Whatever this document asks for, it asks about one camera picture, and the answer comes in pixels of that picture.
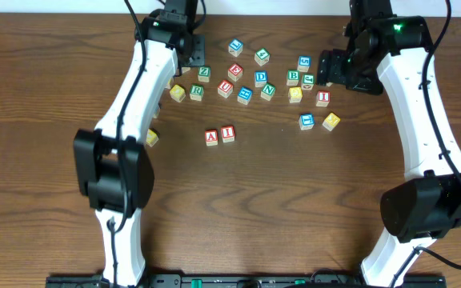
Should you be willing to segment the red A block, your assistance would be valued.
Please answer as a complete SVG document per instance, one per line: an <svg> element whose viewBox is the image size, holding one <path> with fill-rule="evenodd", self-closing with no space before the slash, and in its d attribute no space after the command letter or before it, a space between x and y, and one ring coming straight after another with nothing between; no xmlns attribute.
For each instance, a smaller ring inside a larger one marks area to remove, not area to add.
<svg viewBox="0 0 461 288"><path fill-rule="evenodd" d="M205 131L205 142L207 146L218 145L218 131L217 130L206 130Z"/></svg>

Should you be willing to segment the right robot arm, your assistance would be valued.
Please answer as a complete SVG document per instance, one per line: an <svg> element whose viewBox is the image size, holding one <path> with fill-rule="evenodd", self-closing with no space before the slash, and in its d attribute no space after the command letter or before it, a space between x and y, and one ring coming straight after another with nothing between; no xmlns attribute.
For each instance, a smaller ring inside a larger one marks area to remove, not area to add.
<svg viewBox="0 0 461 288"><path fill-rule="evenodd" d="M383 232L360 265L366 287L427 285L408 270L421 254L461 226L461 149L435 76L433 38L424 18L399 17L389 0L351 0L343 50L320 54L316 82L386 94L403 148L403 184L385 192Z"/></svg>

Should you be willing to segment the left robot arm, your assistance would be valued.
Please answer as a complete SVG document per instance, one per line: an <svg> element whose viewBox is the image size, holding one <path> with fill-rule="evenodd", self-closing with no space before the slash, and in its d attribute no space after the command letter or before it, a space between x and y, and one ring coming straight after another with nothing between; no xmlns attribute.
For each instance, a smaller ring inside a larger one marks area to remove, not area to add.
<svg viewBox="0 0 461 288"><path fill-rule="evenodd" d="M205 63L199 0L169 0L142 21L135 13L134 51L122 85L93 130L78 130L74 160L80 193L102 229L105 268L100 284L136 287L146 270L140 220L154 187L146 135L166 84L183 67Z"/></svg>

